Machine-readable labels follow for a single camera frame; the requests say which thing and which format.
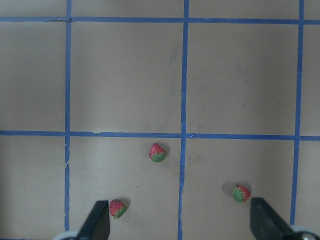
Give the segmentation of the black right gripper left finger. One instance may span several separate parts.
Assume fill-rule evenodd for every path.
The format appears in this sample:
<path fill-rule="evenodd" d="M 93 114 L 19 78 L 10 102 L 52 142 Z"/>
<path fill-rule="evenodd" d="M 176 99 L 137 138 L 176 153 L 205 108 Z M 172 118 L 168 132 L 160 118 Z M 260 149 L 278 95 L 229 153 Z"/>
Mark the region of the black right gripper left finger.
<path fill-rule="evenodd" d="M 98 200 L 95 202 L 75 239 L 107 240 L 110 232 L 109 201 Z"/>

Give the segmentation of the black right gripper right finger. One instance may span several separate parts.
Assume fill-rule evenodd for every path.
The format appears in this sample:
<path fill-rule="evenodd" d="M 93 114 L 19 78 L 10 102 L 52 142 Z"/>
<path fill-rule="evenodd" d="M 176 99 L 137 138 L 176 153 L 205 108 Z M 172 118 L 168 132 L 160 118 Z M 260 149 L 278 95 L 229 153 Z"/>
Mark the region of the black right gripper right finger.
<path fill-rule="evenodd" d="M 250 230 L 256 240 L 292 240 L 293 230 L 262 197 L 250 201 Z"/>

